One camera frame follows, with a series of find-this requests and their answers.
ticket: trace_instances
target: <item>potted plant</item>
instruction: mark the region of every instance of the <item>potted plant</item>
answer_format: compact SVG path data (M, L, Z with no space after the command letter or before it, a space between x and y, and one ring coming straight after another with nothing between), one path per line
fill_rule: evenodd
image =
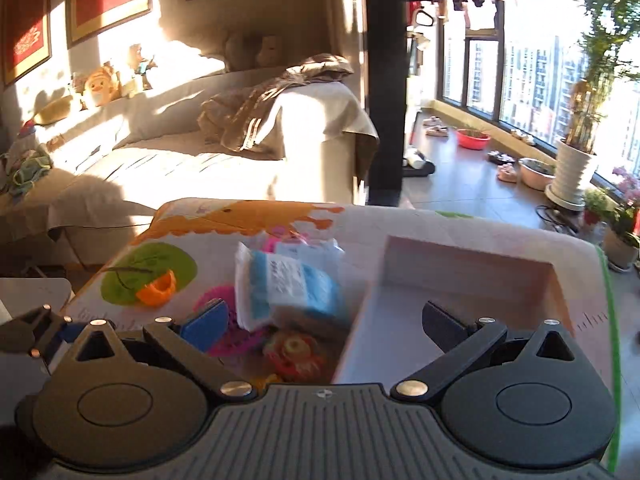
M615 168L613 173L623 177L618 184L623 192L623 203L605 212L608 226L602 249L609 263L627 270L638 259L640 247L640 180L624 168Z
M484 150L491 140L488 134L478 130L463 128L457 130L456 133L458 134L458 145L470 150Z
M621 57L625 43L640 35L640 0L584 0L590 28L580 47L587 69L574 85L571 121L566 139L558 142L556 178L546 190L555 203L579 210L597 161L596 127L604 117L602 105L609 99L617 78L638 80L637 67Z
M593 227L602 220L609 207L607 193L599 187L592 187L584 192L584 214L582 220L587 227Z

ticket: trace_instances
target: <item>printed cartoon pattern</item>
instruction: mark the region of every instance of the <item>printed cartoon pattern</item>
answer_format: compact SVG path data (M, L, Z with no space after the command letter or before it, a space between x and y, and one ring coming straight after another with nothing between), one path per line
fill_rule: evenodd
M313 211L341 213L343 207L317 206L304 202L273 202L268 200L242 200L210 211L203 216L187 218L170 216L159 219L149 229L132 241L139 245L150 238L162 238L168 234L183 236L187 233L241 234L255 236L261 232L282 236L297 232L294 222L309 222L319 230L334 223L331 219L312 218Z
M186 252L163 243L138 247L107 269L113 270L104 271L100 294L104 301L123 306L139 304L136 292L168 270L174 272L176 290L182 290L198 273L196 262Z

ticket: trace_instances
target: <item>white flower pot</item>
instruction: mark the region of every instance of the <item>white flower pot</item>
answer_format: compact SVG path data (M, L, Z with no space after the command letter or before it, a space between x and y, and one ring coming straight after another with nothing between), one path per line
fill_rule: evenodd
M602 250L607 260L619 269L628 269L638 259L638 248L625 244L609 226L604 233Z
M558 147L556 177L551 184L550 198L553 200L553 196L555 196L564 202L582 208L584 207L584 191L596 171L598 159L595 155L576 150L564 142L559 141L556 146Z

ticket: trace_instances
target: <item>beige sofa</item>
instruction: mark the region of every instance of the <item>beige sofa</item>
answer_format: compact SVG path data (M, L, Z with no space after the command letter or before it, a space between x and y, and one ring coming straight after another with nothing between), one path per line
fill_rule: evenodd
M215 153L207 144L196 124L202 102L281 71L225 73L143 92L41 132L39 142L52 140L54 169L19 202L0 196L4 262L104 264L148 227L163 203L179 198L361 203L355 137L374 129L340 83L320 85L319 93L305 94L313 85L287 91L296 92L301 107L288 115L283 108L274 118L283 160ZM340 110L325 119L327 100ZM324 135L328 130L334 134Z

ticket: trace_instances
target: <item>hanging plant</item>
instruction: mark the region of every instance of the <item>hanging plant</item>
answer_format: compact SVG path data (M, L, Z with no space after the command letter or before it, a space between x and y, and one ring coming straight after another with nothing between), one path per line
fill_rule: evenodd
M621 58L622 46L640 36L640 0L584 0L590 29L580 47L587 57L584 78L574 86L572 118L565 143L593 154L595 130L603 119L602 105L617 78L640 80L638 66Z

